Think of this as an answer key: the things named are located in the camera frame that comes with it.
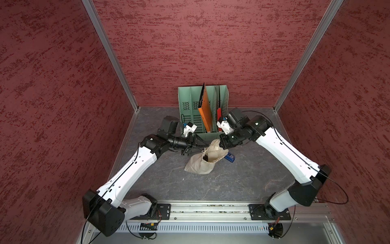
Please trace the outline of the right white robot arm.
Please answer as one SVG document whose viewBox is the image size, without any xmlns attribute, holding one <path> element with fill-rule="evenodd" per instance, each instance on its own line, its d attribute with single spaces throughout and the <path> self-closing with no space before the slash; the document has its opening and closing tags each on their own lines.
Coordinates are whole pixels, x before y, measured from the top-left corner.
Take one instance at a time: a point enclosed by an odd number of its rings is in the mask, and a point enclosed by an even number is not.
<svg viewBox="0 0 390 244">
<path fill-rule="evenodd" d="M 220 147 L 230 149 L 250 140 L 270 152 L 294 177 L 295 182 L 286 190 L 273 194 L 264 204 L 269 215 L 300 204 L 311 206 L 330 175 L 330 168 L 318 165 L 293 147 L 276 130 L 263 114 L 252 119 L 240 109 L 234 108 L 221 117 L 217 126 L 222 129 Z"/>
</svg>

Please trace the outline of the beige cloth soil bag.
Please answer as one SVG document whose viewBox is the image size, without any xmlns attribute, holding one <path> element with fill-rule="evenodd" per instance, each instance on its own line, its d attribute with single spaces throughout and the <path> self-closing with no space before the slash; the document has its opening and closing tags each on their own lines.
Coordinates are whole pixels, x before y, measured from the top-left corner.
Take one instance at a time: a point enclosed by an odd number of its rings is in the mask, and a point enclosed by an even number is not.
<svg viewBox="0 0 390 244">
<path fill-rule="evenodd" d="M 184 170 L 194 174 L 209 174 L 216 163 L 228 155 L 228 149 L 219 146 L 220 139 L 213 140 L 201 153 L 193 155 Z"/>
</svg>

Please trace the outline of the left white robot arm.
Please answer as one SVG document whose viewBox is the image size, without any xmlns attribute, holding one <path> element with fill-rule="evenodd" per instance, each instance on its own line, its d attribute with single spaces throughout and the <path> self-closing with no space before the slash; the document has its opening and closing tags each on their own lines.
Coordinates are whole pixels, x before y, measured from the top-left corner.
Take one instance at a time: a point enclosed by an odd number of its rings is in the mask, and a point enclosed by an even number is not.
<svg viewBox="0 0 390 244">
<path fill-rule="evenodd" d="M 154 164 L 163 153 L 181 150 L 188 153 L 193 147 L 206 142 L 195 131 L 197 126 L 191 122 L 182 124 L 179 135 L 176 129 L 181 122 L 178 118 L 166 116 L 156 134 L 146 136 L 137 147 L 135 154 L 96 191 L 88 190 L 82 197 L 83 213 L 86 221 L 106 237 L 114 234 L 123 222 L 143 216 L 160 220 L 157 200 L 148 194 L 125 200 L 125 196 L 140 176 Z"/>
</svg>

